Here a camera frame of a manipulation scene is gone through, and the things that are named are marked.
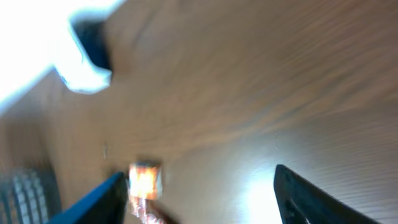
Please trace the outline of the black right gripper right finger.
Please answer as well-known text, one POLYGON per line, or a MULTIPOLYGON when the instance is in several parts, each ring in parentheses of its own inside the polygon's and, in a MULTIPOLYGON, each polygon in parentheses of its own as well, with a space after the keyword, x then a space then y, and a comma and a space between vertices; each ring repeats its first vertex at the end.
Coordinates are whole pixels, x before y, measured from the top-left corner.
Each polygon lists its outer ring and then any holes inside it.
POLYGON ((274 192, 283 224, 377 223, 282 164, 275 168, 274 192))

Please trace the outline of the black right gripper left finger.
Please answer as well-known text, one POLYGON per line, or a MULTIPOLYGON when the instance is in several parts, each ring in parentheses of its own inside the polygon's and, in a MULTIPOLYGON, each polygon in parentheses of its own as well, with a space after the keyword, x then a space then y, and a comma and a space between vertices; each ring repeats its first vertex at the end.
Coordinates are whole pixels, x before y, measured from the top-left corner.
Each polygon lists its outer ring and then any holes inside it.
POLYGON ((127 199, 126 177, 117 172, 49 224, 122 224, 127 199))

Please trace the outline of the red chocolate bar wrapper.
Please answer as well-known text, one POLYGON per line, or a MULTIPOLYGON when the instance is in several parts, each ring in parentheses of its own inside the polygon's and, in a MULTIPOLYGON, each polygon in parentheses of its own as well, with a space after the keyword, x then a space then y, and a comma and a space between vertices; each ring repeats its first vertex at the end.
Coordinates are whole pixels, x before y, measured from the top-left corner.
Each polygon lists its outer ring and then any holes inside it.
POLYGON ((131 213, 143 224, 180 224, 178 218, 158 200, 130 197, 131 213))

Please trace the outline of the orange small box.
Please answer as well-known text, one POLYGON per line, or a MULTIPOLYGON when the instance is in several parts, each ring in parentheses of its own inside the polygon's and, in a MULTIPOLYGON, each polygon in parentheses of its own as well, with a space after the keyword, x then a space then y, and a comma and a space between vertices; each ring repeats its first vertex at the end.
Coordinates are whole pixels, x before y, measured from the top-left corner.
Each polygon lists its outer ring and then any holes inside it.
POLYGON ((141 160, 129 166, 129 195, 146 200, 157 200, 163 191, 162 164, 141 160))

